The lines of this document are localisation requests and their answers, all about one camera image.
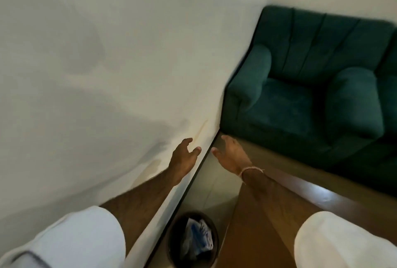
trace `plastic bag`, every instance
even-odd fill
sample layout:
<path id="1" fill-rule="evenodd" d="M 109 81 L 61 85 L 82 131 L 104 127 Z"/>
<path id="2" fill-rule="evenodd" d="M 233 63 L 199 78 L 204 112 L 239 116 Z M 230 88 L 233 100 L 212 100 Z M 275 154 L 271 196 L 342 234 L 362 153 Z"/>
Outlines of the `plastic bag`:
<path id="1" fill-rule="evenodd" d="M 213 247 L 211 230 L 205 221 L 201 219 L 197 222 L 189 218 L 181 244 L 181 259 L 187 255 L 189 260 L 195 261 L 199 254 Z"/>

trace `sofa backrest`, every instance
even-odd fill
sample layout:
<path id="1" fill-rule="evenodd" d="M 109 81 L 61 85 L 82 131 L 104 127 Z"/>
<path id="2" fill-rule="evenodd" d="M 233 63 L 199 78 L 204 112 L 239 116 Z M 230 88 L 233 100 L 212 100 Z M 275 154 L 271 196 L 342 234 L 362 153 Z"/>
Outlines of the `sofa backrest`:
<path id="1" fill-rule="evenodd" d="M 269 76 L 316 86 L 351 66 L 375 70 L 394 32 L 383 20 L 266 6 L 253 44 L 271 51 Z"/>
<path id="2" fill-rule="evenodd" d="M 385 56 L 375 73 L 378 76 L 397 76 L 397 31 L 394 32 Z"/>

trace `black baseboard trim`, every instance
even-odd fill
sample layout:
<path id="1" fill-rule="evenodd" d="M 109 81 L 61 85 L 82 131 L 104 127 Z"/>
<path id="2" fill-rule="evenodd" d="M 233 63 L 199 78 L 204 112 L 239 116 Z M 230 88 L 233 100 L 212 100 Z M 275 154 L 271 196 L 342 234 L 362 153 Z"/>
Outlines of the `black baseboard trim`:
<path id="1" fill-rule="evenodd" d="M 168 220 L 166 226 L 164 227 L 164 230 L 162 231 L 162 233 L 161 233 L 161 235 L 160 235 L 160 238 L 158 239 L 156 245 L 154 246 L 152 252 L 150 253 L 150 255 L 149 255 L 149 257 L 148 257 L 148 259 L 147 259 L 147 261 L 146 261 L 146 263 L 145 263 L 145 266 L 143 266 L 144 268 L 147 268 L 147 267 L 149 266 L 150 262 L 152 261 L 152 259 L 153 259 L 154 255 L 155 255 L 156 251 L 158 250 L 158 248 L 159 248 L 159 246 L 160 246 L 160 244 L 161 244 L 161 241 L 162 241 L 162 240 L 164 239 L 164 237 L 166 236 L 166 233 L 167 233 L 168 228 L 170 227 L 172 221 L 173 221 L 174 218 L 175 218 L 176 213 L 178 212 L 179 208 L 181 207 L 181 204 L 182 204 L 183 200 L 185 199 L 186 194 L 189 192 L 189 189 L 190 189 L 191 185 L 193 184 L 193 181 L 196 179 L 196 176 L 197 176 L 197 174 L 199 173 L 202 164 L 204 163 L 204 161 L 206 160 L 208 154 L 210 153 L 211 147 L 212 147 L 212 145 L 214 144 L 216 138 L 218 137 L 219 132 L 220 132 L 220 131 L 218 130 L 218 132 L 216 133 L 214 139 L 213 139 L 212 142 L 211 142 L 210 147 L 208 148 L 208 150 L 207 150 L 207 152 L 205 153 L 205 155 L 204 155 L 204 157 L 203 157 L 203 159 L 202 159 L 200 165 L 198 166 L 198 168 L 197 168 L 197 170 L 196 170 L 196 173 L 193 175 L 192 180 L 191 180 L 191 181 L 189 182 L 189 184 L 187 185 L 187 188 L 186 188 L 185 192 L 183 193 L 181 200 L 179 201 L 178 205 L 176 205 L 176 208 L 175 208 L 174 212 L 172 213 L 171 218 Z"/>

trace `person's left hand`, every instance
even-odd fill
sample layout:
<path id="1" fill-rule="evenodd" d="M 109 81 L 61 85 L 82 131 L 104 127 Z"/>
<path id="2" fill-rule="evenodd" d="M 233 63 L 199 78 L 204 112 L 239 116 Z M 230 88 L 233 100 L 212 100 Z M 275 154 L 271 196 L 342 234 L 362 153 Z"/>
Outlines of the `person's left hand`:
<path id="1" fill-rule="evenodd" d="M 172 153 L 167 172 L 170 174 L 173 185 L 179 184 L 183 177 L 191 171 L 196 164 L 198 155 L 201 153 L 201 147 L 196 147 L 189 153 L 187 146 L 192 141 L 193 138 L 185 138 Z"/>

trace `round waste bin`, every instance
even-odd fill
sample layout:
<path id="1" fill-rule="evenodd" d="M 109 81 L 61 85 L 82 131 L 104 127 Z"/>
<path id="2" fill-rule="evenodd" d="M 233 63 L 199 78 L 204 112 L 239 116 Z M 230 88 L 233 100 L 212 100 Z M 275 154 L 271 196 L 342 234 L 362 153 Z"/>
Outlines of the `round waste bin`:
<path id="1" fill-rule="evenodd" d="M 207 224 L 211 230 L 212 242 L 214 247 L 210 251 L 203 252 L 197 256 L 196 261 L 188 259 L 181 259 L 181 244 L 188 219 L 200 221 L 201 219 Z M 219 251 L 219 237 L 216 227 L 212 220 L 201 212 L 186 212 L 177 217 L 171 224 L 170 232 L 168 234 L 167 255 L 175 268 L 189 268 L 189 267 L 211 267 L 218 256 Z"/>

